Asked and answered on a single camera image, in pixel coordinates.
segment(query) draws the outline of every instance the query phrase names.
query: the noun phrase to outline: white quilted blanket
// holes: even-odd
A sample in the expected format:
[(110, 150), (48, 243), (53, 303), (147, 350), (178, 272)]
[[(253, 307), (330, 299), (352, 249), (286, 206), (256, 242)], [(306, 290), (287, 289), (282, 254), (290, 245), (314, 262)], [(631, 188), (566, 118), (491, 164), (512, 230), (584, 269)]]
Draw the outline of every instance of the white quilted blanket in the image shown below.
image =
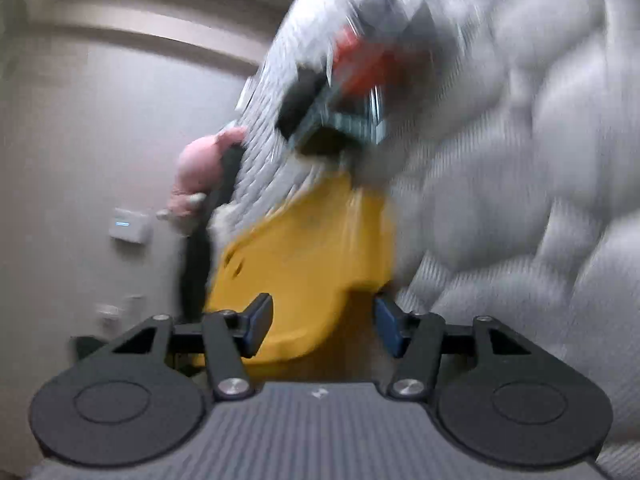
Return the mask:
[[(296, 0), (241, 123), (235, 234), (322, 168), (274, 122), (295, 63), (318, 59), (346, 0)], [(597, 382), (615, 421), (599, 462), (640, 478), (640, 0), (433, 0), (453, 62), (417, 78), (360, 168), (398, 220), (406, 310), (491, 314)]]

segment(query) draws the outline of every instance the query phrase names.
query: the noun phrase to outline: metal screw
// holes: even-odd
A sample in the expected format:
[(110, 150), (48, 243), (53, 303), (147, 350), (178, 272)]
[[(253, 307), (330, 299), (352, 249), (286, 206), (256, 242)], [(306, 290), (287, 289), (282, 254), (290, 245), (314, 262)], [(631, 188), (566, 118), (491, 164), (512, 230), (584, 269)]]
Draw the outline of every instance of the metal screw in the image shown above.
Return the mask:
[(403, 397), (414, 396), (424, 391), (424, 384), (417, 379), (400, 379), (394, 383), (394, 391)]
[(238, 377), (231, 377), (218, 383), (218, 389), (225, 395), (244, 394), (249, 389), (249, 383)]

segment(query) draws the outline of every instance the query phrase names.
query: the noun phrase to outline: yellow plastic object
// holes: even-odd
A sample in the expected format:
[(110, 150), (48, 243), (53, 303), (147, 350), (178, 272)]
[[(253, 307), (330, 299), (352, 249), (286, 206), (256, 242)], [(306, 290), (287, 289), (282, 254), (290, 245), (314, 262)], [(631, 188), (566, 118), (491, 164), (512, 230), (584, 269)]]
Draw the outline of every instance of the yellow plastic object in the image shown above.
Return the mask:
[(351, 291), (379, 290), (391, 277), (393, 230), (384, 198), (327, 177), (227, 248), (207, 311), (242, 310), (273, 297), (273, 324), (248, 365), (292, 360), (334, 330)]

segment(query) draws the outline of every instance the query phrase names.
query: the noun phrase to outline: wall switch plate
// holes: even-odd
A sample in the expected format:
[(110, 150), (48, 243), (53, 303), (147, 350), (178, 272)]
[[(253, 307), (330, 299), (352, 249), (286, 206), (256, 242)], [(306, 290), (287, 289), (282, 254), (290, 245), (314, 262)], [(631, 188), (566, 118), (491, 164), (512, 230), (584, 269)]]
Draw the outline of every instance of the wall switch plate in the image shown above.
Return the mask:
[(149, 216), (116, 208), (113, 210), (109, 236), (131, 244), (146, 244), (151, 236)]

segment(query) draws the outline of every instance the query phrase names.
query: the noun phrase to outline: wall outlet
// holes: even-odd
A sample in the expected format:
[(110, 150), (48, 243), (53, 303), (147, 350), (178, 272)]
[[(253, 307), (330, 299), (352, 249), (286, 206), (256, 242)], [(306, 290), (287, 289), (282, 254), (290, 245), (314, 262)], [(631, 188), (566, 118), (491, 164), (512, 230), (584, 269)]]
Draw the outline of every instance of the wall outlet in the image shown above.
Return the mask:
[(124, 316), (124, 309), (114, 305), (98, 304), (95, 307), (95, 311), (98, 318), (111, 322), (120, 322)]
[(142, 321), (146, 311), (146, 296), (144, 294), (129, 294), (124, 297), (122, 304), (125, 305), (127, 320), (130, 323), (136, 324)]

